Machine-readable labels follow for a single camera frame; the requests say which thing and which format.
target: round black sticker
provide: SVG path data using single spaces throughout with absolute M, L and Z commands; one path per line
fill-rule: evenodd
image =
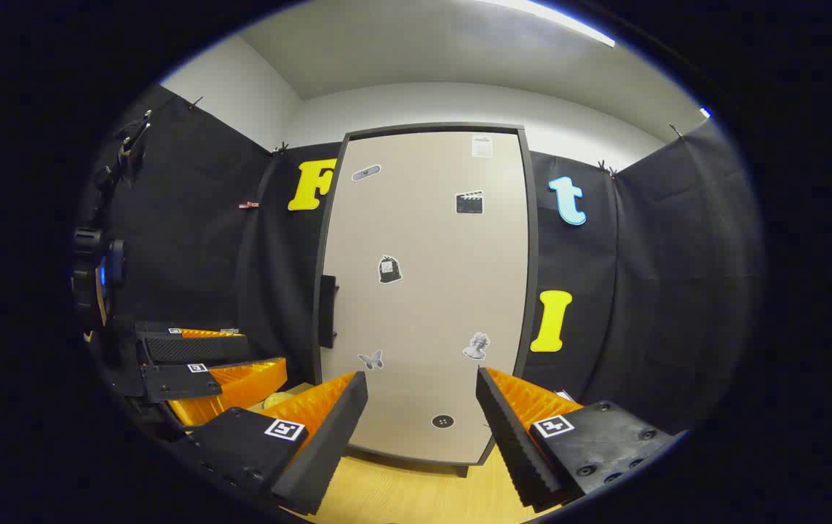
M 455 420 L 451 415 L 439 415 L 432 419 L 432 425 L 439 429 L 450 428 L 455 425 Z

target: letter cutout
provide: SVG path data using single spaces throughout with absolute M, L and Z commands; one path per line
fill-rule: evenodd
M 332 176 L 335 175 L 333 169 L 336 162 L 338 159 L 309 160 L 299 164 L 299 185 L 296 186 L 296 195 L 286 208 L 290 211 L 317 209 L 319 199 L 315 198 L 315 190 L 318 189 L 320 195 L 328 194 L 332 186 Z
M 565 308 L 571 303 L 566 291 L 543 291 L 539 300 L 545 305 L 539 336 L 532 341 L 533 352 L 556 352 L 561 349 L 561 325 L 565 322 Z
M 548 186 L 555 189 L 555 193 L 558 194 L 558 213 L 561 218 L 573 226 L 582 225 L 587 220 L 587 215 L 578 211 L 575 200 L 575 198 L 579 199 L 585 195 L 581 188 L 575 186 L 571 179 L 566 176 L 552 180 L 548 183 Z

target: black fabric backdrop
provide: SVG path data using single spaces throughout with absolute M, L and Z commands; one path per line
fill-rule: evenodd
M 299 164 L 340 143 L 266 150 L 155 86 L 119 119 L 153 109 L 145 168 L 117 189 L 113 233 L 127 243 L 116 314 L 236 328 L 258 357 L 285 356 L 287 385 L 314 380 L 312 298 L 319 208 L 291 212 Z M 107 142 L 95 165 L 112 158 Z M 529 352 L 523 378 L 578 401 L 611 399 L 669 432 L 709 411 L 750 335 L 763 274 L 755 199 L 726 140 L 707 123 L 618 173 L 531 154 L 539 288 L 573 296 L 558 352 Z M 582 189 L 581 226 L 548 182 Z M 256 200 L 258 209 L 240 202 Z M 532 338 L 542 322 L 536 301 Z
M 126 244 L 126 278 L 115 312 L 137 321 L 189 328 L 232 328 L 237 321 L 235 264 L 242 230 L 269 153 L 162 86 L 146 90 L 115 129 L 147 109 L 145 164 L 133 188 L 117 186 L 109 218 Z M 105 140 L 90 172 L 113 162 Z
M 709 414 L 752 334 L 765 272 L 758 206 L 712 122 L 616 179 L 616 292 L 582 400 L 613 399 L 678 432 Z

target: door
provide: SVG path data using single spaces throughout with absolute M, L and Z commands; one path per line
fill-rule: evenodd
M 528 278 L 518 134 L 406 132 L 346 143 L 322 272 L 335 276 L 322 381 L 367 374 L 350 444 L 476 464 L 490 430 L 478 365 L 512 372 Z

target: ceiling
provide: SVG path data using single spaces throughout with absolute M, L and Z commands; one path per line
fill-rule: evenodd
M 312 0 L 242 32 L 304 100 L 402 82 L 466 82 L 555 96 L 670 142 L 704 120 L 673 81 L 617 39 L 473 0 Z

